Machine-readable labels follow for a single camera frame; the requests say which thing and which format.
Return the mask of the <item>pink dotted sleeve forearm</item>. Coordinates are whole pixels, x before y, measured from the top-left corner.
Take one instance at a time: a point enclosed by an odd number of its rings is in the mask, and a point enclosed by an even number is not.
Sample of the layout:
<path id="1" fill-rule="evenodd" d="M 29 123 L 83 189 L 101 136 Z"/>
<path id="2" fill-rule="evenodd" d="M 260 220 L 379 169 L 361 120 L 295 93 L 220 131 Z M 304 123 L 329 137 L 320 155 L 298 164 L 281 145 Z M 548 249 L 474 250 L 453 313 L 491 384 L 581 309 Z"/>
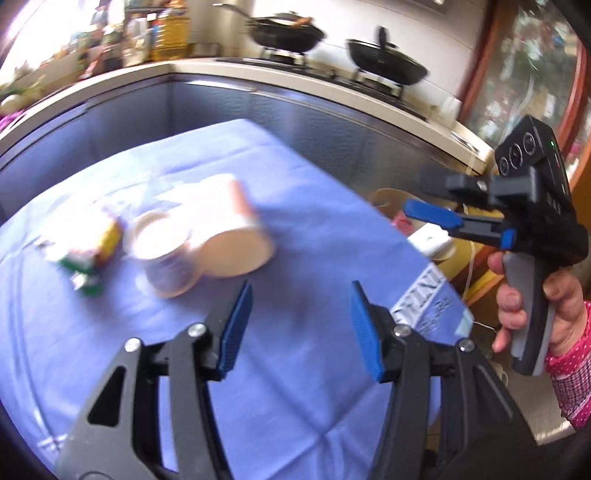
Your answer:
<path id="1" fill-rule="evenodd" d="M 582 336 L 566 354 L 546 357 L 561 414 L 575 430 L 584 428 L 590 418 L 590 302 L 584 305 L 587 318 Z"/>

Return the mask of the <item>person's right hand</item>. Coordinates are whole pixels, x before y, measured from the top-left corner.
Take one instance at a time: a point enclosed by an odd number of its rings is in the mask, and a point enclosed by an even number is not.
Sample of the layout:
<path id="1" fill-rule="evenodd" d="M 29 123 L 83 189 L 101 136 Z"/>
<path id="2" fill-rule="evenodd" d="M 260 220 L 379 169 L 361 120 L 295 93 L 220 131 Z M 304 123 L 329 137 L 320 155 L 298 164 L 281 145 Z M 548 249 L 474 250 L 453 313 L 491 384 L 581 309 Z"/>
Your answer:
<path id="1" fill-rule="evenodd" d="M 569 271 L 560 270 L 545 280 L 543 290 L 546 298 L 556 306 L 549 352 L 553 357 L 560 357 L 572 349 L 587 327 L 587 309 L 582 286 Z M 522 308 L 521 292 L 508 284 L 500 286 L 496 301 L 501 329 L 492 349 L 499 353 L 510 345 L 513 333 L 527 326 L 528 317 Z"/>

